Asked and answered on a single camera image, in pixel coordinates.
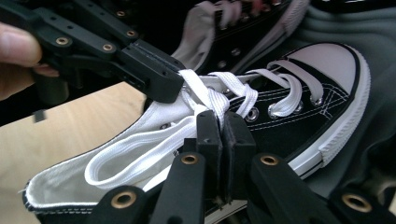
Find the sneaker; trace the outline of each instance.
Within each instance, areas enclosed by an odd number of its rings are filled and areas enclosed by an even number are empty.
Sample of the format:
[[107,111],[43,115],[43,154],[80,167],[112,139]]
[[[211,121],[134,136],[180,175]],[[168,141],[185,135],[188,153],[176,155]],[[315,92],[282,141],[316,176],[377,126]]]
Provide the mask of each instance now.
[[141,38],[187,68],[206,74],[242,71],[274,49],[293,33],[309,3],[160,0],[112,1],[102,7],[114,15],[126,12],[119,19],[135,27]]
[[[40,220],[78,222],[117,186],[152,189],[164,181],[184,139],[196,137],[195,116],[208,109],[217,115],[220,128],[226,111],[241,115],[259,151],[281,156],[297,175],[307,177],[343,148],[360,122],[370,90],[366,61],[353,48],[336,43],[297,49],[266,69],[240,76],[179,73],[185,88],[173,104],[151,102],[109,142],[34,176],[23,192],[27,209]],[[246,201],[226,205],[208,215],[206,223],[243,206]]]
[[200,74],[240,72],[291,35],[308,5],[308,0],[204,1],[189,11],[172,56]]

